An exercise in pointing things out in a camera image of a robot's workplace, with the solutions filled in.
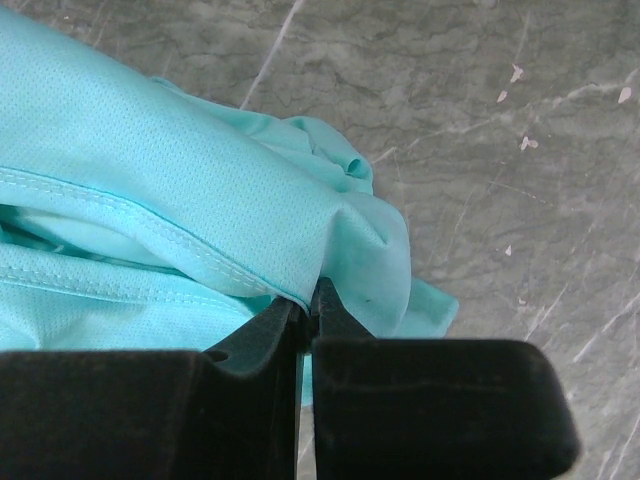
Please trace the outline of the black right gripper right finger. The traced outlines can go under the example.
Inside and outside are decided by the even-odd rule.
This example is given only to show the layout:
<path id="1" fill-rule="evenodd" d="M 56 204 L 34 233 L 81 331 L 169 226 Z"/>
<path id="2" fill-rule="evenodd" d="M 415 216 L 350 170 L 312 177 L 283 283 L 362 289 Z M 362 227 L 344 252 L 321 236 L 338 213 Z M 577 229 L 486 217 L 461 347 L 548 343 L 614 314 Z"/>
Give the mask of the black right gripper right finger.
<path id="1" fill-rule="evenodd" d="M 516 340 L 377 339 L 328 279 L 311 321 L 321 479 L 553 479 L 581 442 L 558 376 Z"/>

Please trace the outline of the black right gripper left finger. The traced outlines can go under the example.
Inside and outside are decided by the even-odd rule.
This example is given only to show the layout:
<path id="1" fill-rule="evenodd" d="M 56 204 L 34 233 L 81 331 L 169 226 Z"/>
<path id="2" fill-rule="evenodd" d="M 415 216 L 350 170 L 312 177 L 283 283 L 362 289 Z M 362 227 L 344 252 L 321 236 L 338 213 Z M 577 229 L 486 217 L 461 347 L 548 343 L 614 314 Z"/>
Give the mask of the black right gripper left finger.
<path id="1" fill-rule="evenodd" d="M 300 308 L 283 299 L 214 347 L 1 357 L 5 479 L 292 479 Z"/>

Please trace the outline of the teal t shirt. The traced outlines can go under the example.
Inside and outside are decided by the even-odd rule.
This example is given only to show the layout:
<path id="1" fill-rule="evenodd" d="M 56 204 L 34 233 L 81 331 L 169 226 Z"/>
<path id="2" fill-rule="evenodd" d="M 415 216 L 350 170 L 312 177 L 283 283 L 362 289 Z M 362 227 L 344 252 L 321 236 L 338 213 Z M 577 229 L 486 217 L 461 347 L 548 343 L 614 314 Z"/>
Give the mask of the teal t shirt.
<path id="1" fill-rule="evenodd" d="M 440 338 L 399 211 L 327 123 L 238 110 L 1 12 L 1 346 L 204 350 L 330 279 L 372 334 Z"/>

